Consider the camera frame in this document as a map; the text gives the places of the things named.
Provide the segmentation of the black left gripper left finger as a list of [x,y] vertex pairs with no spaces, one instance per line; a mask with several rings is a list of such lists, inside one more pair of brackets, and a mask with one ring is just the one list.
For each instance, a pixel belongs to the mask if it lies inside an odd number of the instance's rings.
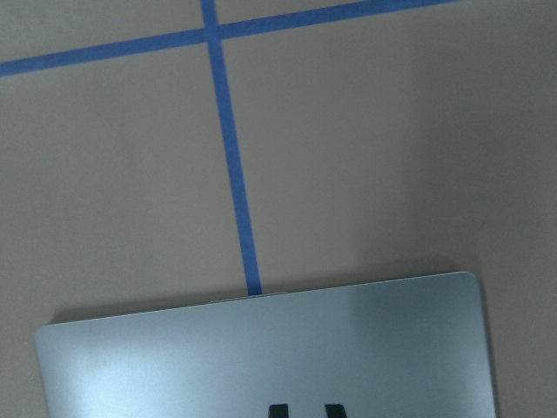
[[268,418],[288,418],[288,405],[272,404],[268,408]]

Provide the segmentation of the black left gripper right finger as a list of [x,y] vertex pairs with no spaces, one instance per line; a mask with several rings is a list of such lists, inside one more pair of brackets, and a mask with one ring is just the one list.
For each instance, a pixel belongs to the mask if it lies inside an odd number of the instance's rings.
[[342,404],[325,404],[327,418],[347,418],[346,409]]

